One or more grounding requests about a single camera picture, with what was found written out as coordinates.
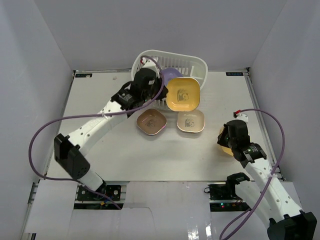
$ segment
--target white dish rack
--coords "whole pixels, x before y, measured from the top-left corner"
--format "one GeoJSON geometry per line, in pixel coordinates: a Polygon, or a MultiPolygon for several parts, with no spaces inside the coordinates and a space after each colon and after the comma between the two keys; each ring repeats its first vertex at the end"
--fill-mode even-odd
{"type": "MultiPolygon", "coordinates": [[[[134,79],[136,72],[138,72],[143,66],[143,64],[140,62],[142,55],[147,55],[154,59],[157,58],[157,62],[160,64],[162,69],[174,68],[177,69],[183,75],[183,77],[196,79],[200,84],[200,89],[202,89],[206,83],[208,66],[201,58],[159,50],[147,50],[139,54],[139,56],[135,59],[131,69],[132,80],[134,79]]],[[[165,98],[154,101],[153,106],[160,110],[170,110],[170,108],[167,106],[165,98]]]]}

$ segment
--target wire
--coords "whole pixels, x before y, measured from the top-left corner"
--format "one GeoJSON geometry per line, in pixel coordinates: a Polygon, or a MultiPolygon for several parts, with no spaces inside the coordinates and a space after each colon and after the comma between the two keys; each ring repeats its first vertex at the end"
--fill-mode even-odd
{"type": "Polygon", "coordinates": [[[276,123],[278,124],[279,128],[280,128],[280,131],[281,131],[281,135],[282,135],[282,148],[281,148],[281,152],[280,152],[280,155],[279,155],[279,158],[276,162],[276,164],[274,165],[272,171],[271,171],[271,177],[268,178],[265,186],[264,186],[264,189],[262,190],[258,200],[256,201],[255,205],[253,206],[253,208],[251,209],[251,211],[249,212],[249,214],[247,216],[245,216],[245,218],[242,220],[242,222],[228,235],[226,236],[225,238],[222,238],[223,237],[223,234],[225,233],[225,231],[237,220],[240,218],[240,216],[242,217],[243,214],[241,214],[240,216],[236,217],[234,220],[232,220],[227,226],[225,226],[225,228],[223,229],[222,233],[220,234],[220,237],[219,237],[219,240],[228,240],[230,239],[236,232],[239,231],[239,229],[241,229],[241,227],[248,221],[248,219],[251,217],[251,215],[255,212],[255,210],[257,209],[258,205],[261,203],[262,199],[264,198],[265,194],[266,194],[266,191],[271,183],[271,180],[272,180],[272,175],[275,173],[275,171],[277,170],[283,156],[284,156],[284,152],[285,152],[285,146],[286,146],[286,138],[285,138],[285,132],[284,132],[284,129],[281,125],[281,123],[278,121],[278,119],[273,116],[272,114],[268,113],[267,111],[264,111],[264,110],[260,110],[260,109],[256,109],[256,108],[248,108],[248,109],[244,109],[244,110],[238,110],[236,111],[235,113],[238,114],[238,113],[243,113],[243,112],[248,112],[248,111],[256,111],[256,112],[261,112],[261,113],[264,113],[264,114],[267,114],[268,116],[270,116],[271,118],[273,118],[276,123]]]}
{"type": "MultiPolygon", "coordinates": [[[[131,114],[131,113],[134,113],[138,110],[141,110],[141,109],[144,109],[145,107],[149,106],[153,101],[155,101],[159,95],[161,94],[162,90],[164,89],[164,86],[165,86],[165,81],[164,81],[164,75],[163,75],[163,72],[162,72],[162,68],[161,66],[159,65],[159,63],[157,63],[157,61],[155,61],[152,57],[150,56],[147,56],[147,55],[142,55],[141,56],[141,59],[143,58],[147,58],[149,60],[151,60],[155,65],[156,67],[159,69],[159,73],[160,73],[160,79],[161,79],[161,87],[160,87],[160,90],[158,91],[158,93],[154,96],[154,98],[151,99],[151,101],[148,101],[146,102],[144,105],[140,106],[140,107],[136,107],[134,109],[131,109],[131,110],[126,110],[126,111],[120,111],[120,112],[109,112],[109,113],[105,113],[104,115],[105,116],[116,116],[116,115],[122,115],[122,114],[131,114]]],[[[68,120],[68,119],[80,119],[80,118],[93,118],[93,117],[101,117],[101,114],[86,114],[86,115],[74,115],[74,116],[64,116],[64,117],[61,117],[61,118],[57,118],[57,119],[54,119],[54,120],[51,120],[49,122],[47,122],[46,124],[44,124],[42,127],[40,127],[36,132],[35,134],[33,135],[33,137],[31,138],[31,141],[29,143],[29,148],[28,148],[28,159],[29,159],[29,164],[30,164],[30,167],[31,169],[33,170],[33,172],[38,175],[40,178],[43,178],[43,179],[47,179],[47,180],[53,180],[53,181],[73,181],[73,182],[77,182],[79,184],[81,184],[78,180],[75,180],[75,179],[72,179],[72,178],[56,178],[56,177],[49,177],[49,176],[45,176],[45,175],[42,175],[40,172],[38,172],[38,170],[35,168],[35,165],[33,163],[33,160],[32,160],[32,148],[33,148],[33,145],[34,145],[34,142],[37,138],[37,136],[39,135],[39,133],[45,129],[46,127],[48,127],[49,125],[51,124],[54,124],[56,122],[60,122],[62,120],[68,120]]],[[[99,196],[103,196],[104,198],[107,198],[110,202],[112,202],[118,209],[121,209],[114,201],[112,201],[111,198],[109,198],[108,196],[102,194],[102,193],[99,193],[99,192],[96,192],[88,187],[86,187],[86,189],[96,195],[99,195],[99,196]]]]}

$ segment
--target black label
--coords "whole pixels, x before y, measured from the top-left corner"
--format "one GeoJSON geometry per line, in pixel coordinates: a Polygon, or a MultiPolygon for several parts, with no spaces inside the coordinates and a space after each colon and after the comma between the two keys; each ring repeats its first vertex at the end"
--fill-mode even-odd
{"type": "Polygon", "coordinates": [[[74,77],[75,78],[91,78],[92,73],[78,73],[74,77]]]}
{"type": "Polygon", "coordinates": [[[225,73],[227,76],[243,76],[244,75],[244,73],[243,72],[231,72],[231,71],[229,71],[229,72],[226,72],[225,73]]]}

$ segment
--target plate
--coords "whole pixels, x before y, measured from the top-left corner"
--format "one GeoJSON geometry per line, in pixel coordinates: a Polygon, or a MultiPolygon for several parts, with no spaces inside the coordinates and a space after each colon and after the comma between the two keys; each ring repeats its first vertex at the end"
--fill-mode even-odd
{"type": "Polygon", "coordinates": [[[137,118],[136,124],[147,135],[156,135],[167,125],[167,119],[158,110],[150,108],[137,118]]]}
{"type": "Polygon", "coordinates": [[[192,77],[177,77],[168,82],[166,86],[167,106],[175,112],[190,112],[200,103],[200,85],[192,77]]]}
{"type": "Polygon", "coordinates": [[[196,109],[189,112],[179,112],[177,120],[178,128],[187,133],[199,133],[205,128],[205,115],[196,109]]]}

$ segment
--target wall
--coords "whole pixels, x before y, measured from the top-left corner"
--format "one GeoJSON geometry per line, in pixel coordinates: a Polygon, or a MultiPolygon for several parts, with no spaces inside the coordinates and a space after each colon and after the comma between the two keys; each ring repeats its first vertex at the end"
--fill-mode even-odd
{"type": "Polygon", "coordinates": [[[73,70],[131,68],[158,49],[250,67],[286,0],[35,0],[73,70]]]}
{"type": "MultiPolygon", "coordinates": [[[[283,124],[281,171],[293,181],[305,211],[320,219],[320,2],[288,0],[252,66],[259,106],[283,124]]],[[[277,153],[278,127],[265,118],[277,153]]],[[[320,227],[316,237],[320,239],[320,227]]]]}
{"type": "MultiPolygon", "coordinates": [[[[20,239],[33,181],[32,135],[57,118],[72,71],[33,0],[0,0],[0,238],[20,239]]],[[[57,125],[39,137],[33,157],[43,170],[57,125]]]]}

